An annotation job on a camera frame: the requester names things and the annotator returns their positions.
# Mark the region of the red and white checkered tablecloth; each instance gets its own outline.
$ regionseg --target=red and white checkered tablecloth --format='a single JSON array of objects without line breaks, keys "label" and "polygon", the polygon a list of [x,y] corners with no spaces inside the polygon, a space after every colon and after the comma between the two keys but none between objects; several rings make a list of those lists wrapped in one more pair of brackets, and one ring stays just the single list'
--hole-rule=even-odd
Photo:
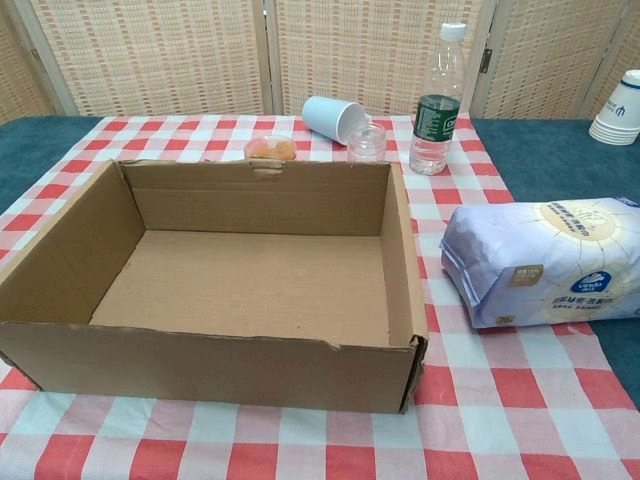
[{"label": "red and white checkered tablecloth", "polygon": [[[640,414],[587,324],[471,330],[438,242],[461,203],[508,202],[468,117],[448,168],[408,168],[408,116],[376,118],[401,162],[421,255],[429,348],[406,415],[34,391],[0,362],[0,478],[640,478]],[[103,119],[0,216],[0,268],[101,161],[237,160],[257,135],[293,137],[300,160],[345,149],[295,117]]]}]

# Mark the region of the white paper cup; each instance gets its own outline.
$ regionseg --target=white paper cup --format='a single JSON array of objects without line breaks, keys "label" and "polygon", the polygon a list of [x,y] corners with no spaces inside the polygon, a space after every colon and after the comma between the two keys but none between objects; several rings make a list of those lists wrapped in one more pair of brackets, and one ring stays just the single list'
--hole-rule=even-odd
[{"label": "white paper cup", "polygon": [[640,127],[640,70],[629,70],[624,74],[597,118],[609,127]]},{"label": "white paper cup", "polygon": [[598,127],[597,123],[592,123],[589,128],[589,135],[595,140],[609,145],[631,145],[638,138],[640,132],[630,133],[610,133],[603,131]]},{"label": "white paper cup", "polygon": [[594,125],[596,125],[598,129],[605,132],[610,132],[610,133],[619,133],[624,135],[624,134],[634,134],[634,133],[640,132],[640,126],[637,128],[614,127],[600,120],[600,117],[598,115],[596,115],[596,118],[593,120],[593,123]]},{"label": "white paper cup", "polygon": [[350,135],[367,124],[362,105],[336,98],[313,96],[304,102],[302,119],[311,130],[346,145]]}]

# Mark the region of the white bottle cap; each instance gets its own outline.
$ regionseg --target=white bottle cap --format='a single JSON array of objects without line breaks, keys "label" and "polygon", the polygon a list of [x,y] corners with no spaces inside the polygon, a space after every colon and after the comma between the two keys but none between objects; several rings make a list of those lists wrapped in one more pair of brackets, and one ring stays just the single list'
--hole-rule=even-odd
[{"label": "white bottle cap", "polygon": [[464,23],[443,23],[440,28],[440,38],[447,42],[461,42],[467,26]]}]

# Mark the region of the open cardboard box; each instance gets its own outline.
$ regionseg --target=open cardboard box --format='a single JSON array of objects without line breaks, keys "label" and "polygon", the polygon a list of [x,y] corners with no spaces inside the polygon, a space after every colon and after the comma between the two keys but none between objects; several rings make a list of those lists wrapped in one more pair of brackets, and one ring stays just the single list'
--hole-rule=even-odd
[{"label": "open cardboard box", "polygon": [[398,166],[107,162],[0,271],[44,390],[403,411],[426,321]]}]

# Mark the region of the green bottle label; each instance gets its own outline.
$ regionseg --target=green bottle label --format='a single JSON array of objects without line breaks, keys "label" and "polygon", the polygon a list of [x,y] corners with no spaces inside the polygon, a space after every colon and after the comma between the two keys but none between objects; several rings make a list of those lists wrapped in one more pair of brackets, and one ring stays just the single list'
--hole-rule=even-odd
[{"label": "green bottle label", "polygon": [[423,95],[418,103],[413,134],[430,142],[446,142],[453,136],[460,102],[445,95]]}]

